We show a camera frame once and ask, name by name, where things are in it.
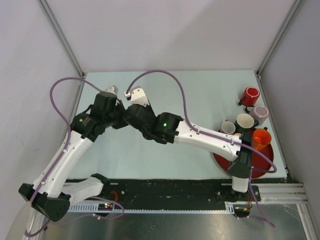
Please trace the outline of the mauve mug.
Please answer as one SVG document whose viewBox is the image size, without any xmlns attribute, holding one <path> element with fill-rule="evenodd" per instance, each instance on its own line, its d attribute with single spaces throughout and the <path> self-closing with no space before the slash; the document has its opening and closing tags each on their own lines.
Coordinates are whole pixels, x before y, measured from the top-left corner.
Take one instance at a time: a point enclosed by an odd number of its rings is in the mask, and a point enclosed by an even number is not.
<svg viewBox="0 0 320 240">
<path fill-rule="evenodd" d="M 255 121 L 258 122 L 258 126 L 261 126 L 265 120 L 269 117 L 269 110 L 264 105 L 251 105 L 247 106 L 245 112 L 249 114 Z"/>
</svg>

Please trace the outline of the red mug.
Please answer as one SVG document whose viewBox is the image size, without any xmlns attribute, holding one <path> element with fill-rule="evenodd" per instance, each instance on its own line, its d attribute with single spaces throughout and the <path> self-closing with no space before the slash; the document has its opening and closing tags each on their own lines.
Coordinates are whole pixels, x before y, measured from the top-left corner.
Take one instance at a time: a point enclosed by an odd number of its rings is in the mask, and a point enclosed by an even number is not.
<svg viewBox="0 0 320 240">
<path fill-rule="evenodd" d="M 253 86 L 249 86 L 244 90 L 237 105 L 245 106 L 245 107 L 254 106 L 259 97 L 260 97 L 259 89 Z"/>
</svg>

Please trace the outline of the aluminium frame post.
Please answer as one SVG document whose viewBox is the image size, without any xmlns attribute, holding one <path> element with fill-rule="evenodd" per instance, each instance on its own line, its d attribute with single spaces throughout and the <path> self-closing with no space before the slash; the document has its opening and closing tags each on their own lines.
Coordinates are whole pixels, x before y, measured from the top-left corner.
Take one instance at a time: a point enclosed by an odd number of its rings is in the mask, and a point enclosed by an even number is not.
<svg viewBox="0 0 320 240">
<path fill-rule="evenodd" d="M 268 63 L 272 59 L 273 55 L 275 54 L 276 50 L 280 46 L 283 38 L 285 37 L 287 31 L 289 30 L 290 26 L 292 25 L 294 19 L 296 18 L 297 14 L 299 13 L 300 9 L 304 5 L 305 0 L 294 0 L 291 7 L 289 8 L 287 14 L 285 15 L 278 31 L 273 38 L 271 45 L 269 46 L 266 54 L 264 55 L 260 65 L 258 66 L 255 74 L 259 78 L 265 68 L 267 67 Z"/>
<path fill-rule="evenodd" d="M 61 28 L 52 8 L 50 7 L 47 0 L 37 0 L 37 3 L 39 4 L 44 16 L 46 17 L 48 23 L 50 24 L 53 32 L 55 33 L 58 41 L 60 42 L 65 54 L 67 55 L 68 59 L 70 60 L 73 68 L 77 72 L 77 74 L 80 77 L 83 77 L 85 75 L 85 72 L 83 71 L 82 67 L 80 66 L 74 51 L 72 50 L 64 32 Z"/>
</svg>

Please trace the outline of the left aluminium frame post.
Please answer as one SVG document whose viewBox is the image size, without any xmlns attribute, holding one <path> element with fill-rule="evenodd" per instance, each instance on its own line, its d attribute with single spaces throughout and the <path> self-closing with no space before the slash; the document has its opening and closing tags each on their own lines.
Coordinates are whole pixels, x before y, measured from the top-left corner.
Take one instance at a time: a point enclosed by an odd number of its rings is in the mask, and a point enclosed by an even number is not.
<svg viewBox="0 0 320 240">
<path fill-rule="evenodd" d="M 83 77 L 85 75 L 85 72 L 83 71 L 82 67 L 80 66 L 74 51 L 72 50 L 64 32 L 61 28 L 52 8 L 50 7 L 47 0 L 37 0 L 37 3 L 39 4 L 44 16 L 46 17 L 48 23 L 50 24 L 53 32 L 55 33 L 58 41 L 60 42 L 65 54 L 67 55 L 68 59 L 70 60 L 73 68 L 77 72 L 77 74 L 80 77 Z"/>
</svg>

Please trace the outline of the large orange mug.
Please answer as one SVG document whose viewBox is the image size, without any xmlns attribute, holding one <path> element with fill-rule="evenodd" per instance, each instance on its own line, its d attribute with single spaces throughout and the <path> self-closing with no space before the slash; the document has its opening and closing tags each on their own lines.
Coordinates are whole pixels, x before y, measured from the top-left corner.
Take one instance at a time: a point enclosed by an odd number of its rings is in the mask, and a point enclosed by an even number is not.
<svg viewBox="0 0 320 240">
<path fill-rule="evenodd" d="M 253 147 L 258 151 L 263 150 L 267 145 L 269 145 L 271 140 L 271 134 L 263 128 L 256 129 L 253 132 Z"/>
</svg>

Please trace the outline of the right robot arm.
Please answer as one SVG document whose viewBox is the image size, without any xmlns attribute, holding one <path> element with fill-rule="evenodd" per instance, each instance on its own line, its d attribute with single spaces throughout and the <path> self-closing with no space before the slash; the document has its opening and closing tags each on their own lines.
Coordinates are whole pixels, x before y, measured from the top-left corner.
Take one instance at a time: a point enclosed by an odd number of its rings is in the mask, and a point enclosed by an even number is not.
<svg viewBox="0 0 320 240">
<path fill-rule="evenodd" d="M 252 147 L 250 136 L 223 134 L 194 124 L 179 115 L 163 112 L 155 115 L 151 106 L 133 104 L 125 111 L 124 121 L 141 132 L 146 140 L 159 144 L 190 145 L 219 155 L 229 161 L 231 194 L 238 201 L 249 195 Z"/>
</svg>

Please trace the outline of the dark green mug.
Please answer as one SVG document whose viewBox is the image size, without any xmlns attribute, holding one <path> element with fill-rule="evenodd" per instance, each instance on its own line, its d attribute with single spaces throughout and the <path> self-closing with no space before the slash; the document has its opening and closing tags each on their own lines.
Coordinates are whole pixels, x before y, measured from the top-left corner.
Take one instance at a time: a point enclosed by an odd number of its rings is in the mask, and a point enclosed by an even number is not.
<svg viewBox="0 0 320 240">
<path fill-rule="evenodd" d="M 255 128 L 259 125 L 258 120 L 254 120 L 252 116 L 247 113 L 241 113 L 236 117 L 234 122 L 235 132 L 244 133 L 248 132 L 251 128 Z"/>
</svg>

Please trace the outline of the small circuit board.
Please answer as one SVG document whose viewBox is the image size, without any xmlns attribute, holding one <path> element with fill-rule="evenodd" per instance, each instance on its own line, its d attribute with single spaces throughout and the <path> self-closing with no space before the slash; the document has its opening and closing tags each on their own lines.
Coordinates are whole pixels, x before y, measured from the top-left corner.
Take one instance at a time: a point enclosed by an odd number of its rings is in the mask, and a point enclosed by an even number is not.
<svg viewBox="0 0 320 240">
<path fill-rule="evenodd" d="M 113 203 L 99 203 L 98 210 L 99 211 L 111 211 L 114 208 Z"/>
</svg>

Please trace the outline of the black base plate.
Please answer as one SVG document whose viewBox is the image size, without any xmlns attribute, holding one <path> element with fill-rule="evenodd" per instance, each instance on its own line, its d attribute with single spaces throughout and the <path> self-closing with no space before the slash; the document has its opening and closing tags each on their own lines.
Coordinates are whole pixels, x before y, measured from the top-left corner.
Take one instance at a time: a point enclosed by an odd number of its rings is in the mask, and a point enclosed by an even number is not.
<svg viewBox="0 0 320 240">
<path fill-rule="evenodd" d="M 232 189 L 230 180 L 218 179 L 111 179 L 99 197 L 147 210 L 221 210 L 226 202 L 261 200 L 256 185 L 241 193 Z"/>
</svg>

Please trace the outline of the salmon pink printed mug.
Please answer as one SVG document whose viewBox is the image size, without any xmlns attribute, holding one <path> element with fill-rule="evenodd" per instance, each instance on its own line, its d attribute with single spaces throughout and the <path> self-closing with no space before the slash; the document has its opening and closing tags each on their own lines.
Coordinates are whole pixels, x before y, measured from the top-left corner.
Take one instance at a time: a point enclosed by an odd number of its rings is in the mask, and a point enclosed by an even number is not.
<svg viewBox="0 0 320 240">
<path fill-rule="evenodd" d="M 236 131 L 236 126 L 231 121 L 226 120 L 221 124 L 220 131 L 228 135 L 233 135 Z"/>
</svg>

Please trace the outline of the right aluminium frame post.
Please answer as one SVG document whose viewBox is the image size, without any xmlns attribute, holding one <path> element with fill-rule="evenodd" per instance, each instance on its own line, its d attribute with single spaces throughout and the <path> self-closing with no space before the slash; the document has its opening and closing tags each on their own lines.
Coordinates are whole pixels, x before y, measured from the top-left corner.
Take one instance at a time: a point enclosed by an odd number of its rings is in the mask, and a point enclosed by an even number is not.
<svg viewBox="0 0 320 240">
<path fill-rule="evenodd" d="M 268 63 L 272 59 L 273 55 L 275 54 L 276 50 L 280 46 L 283 38 L 285 37 L 287 31 L 289 30 L 290 26 L 292 25 L 294 19 L 296 18 L 297 14 L 299 13 L 300 9 L 304 5 L 305 0 L 294 0 L 291 7 L 289 8 L 287 14 L 285 15 L 278 31 L 273 38 L 271 45 L 269 46 L 266 54 L 264 55 L 260 65 L 258 66 L 255 74 L 259 78 L 265 68 L 267 67 Z"/>
</svg>

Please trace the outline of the round red tray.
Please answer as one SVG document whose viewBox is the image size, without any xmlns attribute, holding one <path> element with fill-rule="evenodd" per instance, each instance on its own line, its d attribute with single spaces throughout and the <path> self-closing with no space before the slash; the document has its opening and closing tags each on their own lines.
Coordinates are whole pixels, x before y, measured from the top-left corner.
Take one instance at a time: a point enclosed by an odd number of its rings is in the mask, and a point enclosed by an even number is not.
<svg viewBox="0 0 320 240">
<path fill-rule="evenodd" d="M 242 137 L 242 143 L 248 145 L 248 141 L 243 141 L 243 138 L 247 140 L 247 137 L 252 137 L 252 140 L 250 142 L 250 146 L 254 147 L 255 139 L 253 137 L 254 131 L 256 131 L 256 128 L 253 128 L 252 130 L 249 130 L 248 132 L 245 132 L 241 135 Z M 262 150 L 258 151 L 262 155 L 264 155 L 266 158 L 270 160 L 271 163 L 274 163 L 274 152 L 271 144 L 267 144 Z M 252 151 L 246 147 L 241 146 L 240 147 L 240 153 L 236 156 L 238 157 L 235 161 L 229 161 L 225 157 L 212 153 L 212 156 L 216 163 L 219 165 L 220 168 L 222 168 L 228 175 L 237 178 L 244 177 L 249 178 L 249 173 L 252 167 L 254 170 L 252 171 L 251 178 L 257 179 L 267 173 L 267 171 L 273 171 L 272 165 L 265 160 L 264 157 L 262 157 L 260 154 L 256 153 L 255 151 Z"/>
</svg>

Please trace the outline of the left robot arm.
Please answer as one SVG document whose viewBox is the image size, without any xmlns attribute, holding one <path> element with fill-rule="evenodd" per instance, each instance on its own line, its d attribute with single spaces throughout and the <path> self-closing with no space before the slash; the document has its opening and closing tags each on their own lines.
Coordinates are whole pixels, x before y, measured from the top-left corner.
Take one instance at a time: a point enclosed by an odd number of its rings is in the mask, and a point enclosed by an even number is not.
<svg viewBox="0 0 320 240">
<path fill-rule="evenodd" d="M 99 92 L 94 103 L 73 118 L 70 131 L 49 165 L 33 183 L 23 183 L 18 190 L 33 209 L 57 222 L 72 205 L 95 196 L 101 200 L 110 196 L 110 180 L 99 173 L 73 186 L 64 184 L 85 151 L 107 128 L 120 122 L 124 111 L 117 93 L 108 89 Z"/>
</svg>

